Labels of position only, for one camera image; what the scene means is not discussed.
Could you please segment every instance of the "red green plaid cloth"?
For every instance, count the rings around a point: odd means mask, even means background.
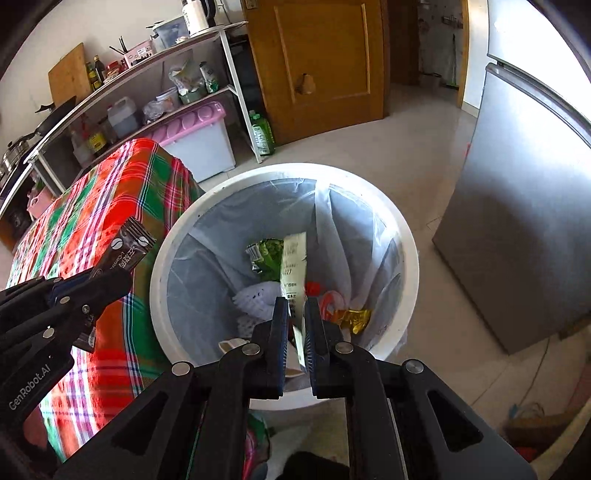
[[[157,240],[134,270],[131,293],[97,322],[95,353],[73,348],[74,367],[40,405],[62,460],[170,366],[152,328],[150,276],[162,240],[200,191],[178,158],[151,140],[133,140],[72,185],[19,244],[9,286],[94,266],[130,216]]]

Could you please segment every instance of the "frying pan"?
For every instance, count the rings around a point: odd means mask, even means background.
[[[66,100],[64,103],[62,103],[59,107],[55,108],[54,104],[52,103],[51,105],[43,105],[39,110],[37,110],[37,112],[41,112],[43,110],[52,110],[51,113],[47,116],[47,118],[45,120],[43,120],[43,122],[41,122],[39,124],[39,126],[35,129],[34,132],[28,134],[28,135],[23,135],[21,138],[19,138],[18,140],[16,140],[14,143],[18,143],[21,140],[30,140],[32,139],[35,135],[39,135],[41,138],[45,137],[53,127],[55,127],[62,118],[64,118],[68,113],[70,113],[70,111],[76,106],[76,95],[74,95],[72,98],[70,98],[69,100]]]

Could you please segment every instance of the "white trash can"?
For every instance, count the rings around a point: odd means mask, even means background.
[[[338,168],[309,163],[261,167],[227,180],[175,223],[158,253],[150,309],[171,362],[204,365],[217,343],[238,335],[232,297],[259,282],[246,247],[307,232],[307,281],[339,291],[349,307],[372,309],[353,342],[386,359],[404,336],[418,292],[417,249],[404,217],[376,187]],[[256,410],[320,402],[306,375],[287,379],[279,400]]]

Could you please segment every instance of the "trash bag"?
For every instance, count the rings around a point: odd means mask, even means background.
[[[182,240],[168,278],[168,312],[196,364],[217,361],[217,343],[238,335],[243,313],[232,303],[260,282],[246,247],[307,232],[306,281],[340,292],[350,309],[372,309],[354,343],[371,349],[400,299],[396,230],[354,192],[328,181],[279,179],[247,187],[201,216]]]

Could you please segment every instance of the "refrigerator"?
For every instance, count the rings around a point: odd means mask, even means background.
[[[491,63],[433,243],[508,353],[591,312],[591,84],[527,0],[489,0]]]

